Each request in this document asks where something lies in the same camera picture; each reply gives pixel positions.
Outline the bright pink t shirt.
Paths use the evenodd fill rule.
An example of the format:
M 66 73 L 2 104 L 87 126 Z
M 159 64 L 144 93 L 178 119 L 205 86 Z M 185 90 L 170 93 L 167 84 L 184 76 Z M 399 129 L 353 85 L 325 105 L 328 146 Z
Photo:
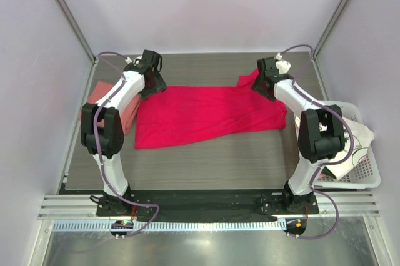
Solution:
M 229 134 L 283 129 L 287 108 L 251 89 L 258 70 L 235 86 L 169 86 L 141 102 L 135 149 L 192 144 Z

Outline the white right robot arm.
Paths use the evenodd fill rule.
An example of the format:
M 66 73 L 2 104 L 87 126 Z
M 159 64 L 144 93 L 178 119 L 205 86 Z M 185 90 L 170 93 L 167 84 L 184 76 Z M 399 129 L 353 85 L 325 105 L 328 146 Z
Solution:
M 251 89 L 270 101 L 281 101 L 300 119 L 299 162 L 279 201 L 286 212 L 299 214 L 311 203 L 322 168 L 344 150 L 346 141 L 341 108 L 309 95 L 288 74 L 289 68 L 290 63 L 276 57 L 257 60 L 258 75 Z

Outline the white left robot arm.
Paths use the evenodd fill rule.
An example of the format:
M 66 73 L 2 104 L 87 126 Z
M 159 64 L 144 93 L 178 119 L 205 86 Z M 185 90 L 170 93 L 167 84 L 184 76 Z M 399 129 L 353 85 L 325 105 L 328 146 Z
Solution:
M 81 109 L 81 144 L 97 162 L 103 182 L 102 196 L 94 198 L 99 215 L 127 215 L 134 207 L 121 162 L 122 113 L 135 96 L 147 99 L 167 88 L 161 76 L 160 53 L 146 49 L 134 59 L 123 59 L 126 65 L 119 71 L 117 83 L 105 96 Z

